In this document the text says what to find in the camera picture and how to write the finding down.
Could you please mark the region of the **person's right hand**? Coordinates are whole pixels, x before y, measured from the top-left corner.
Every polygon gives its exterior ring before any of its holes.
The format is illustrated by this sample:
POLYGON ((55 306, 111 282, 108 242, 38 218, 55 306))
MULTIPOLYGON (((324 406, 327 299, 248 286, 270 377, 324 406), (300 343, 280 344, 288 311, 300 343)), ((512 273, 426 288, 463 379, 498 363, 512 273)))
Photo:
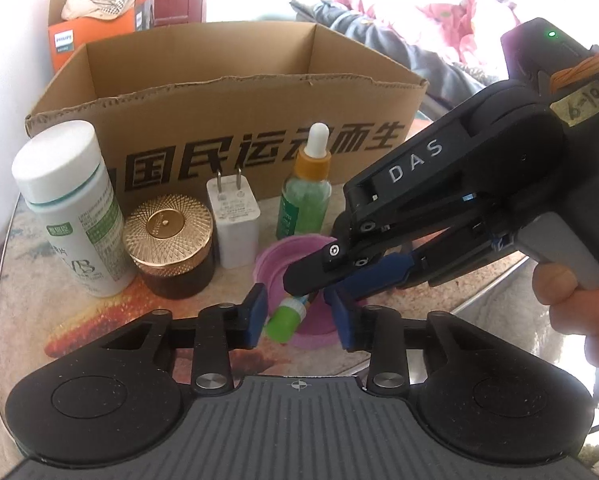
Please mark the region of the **person's right hand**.
POLYGON ((586 359, 599 367, 599 288, 583 289, 566 266, 539 263, 533 289, 537 300, 549 307, 551 326, 564 335, 584 335, 586 359))

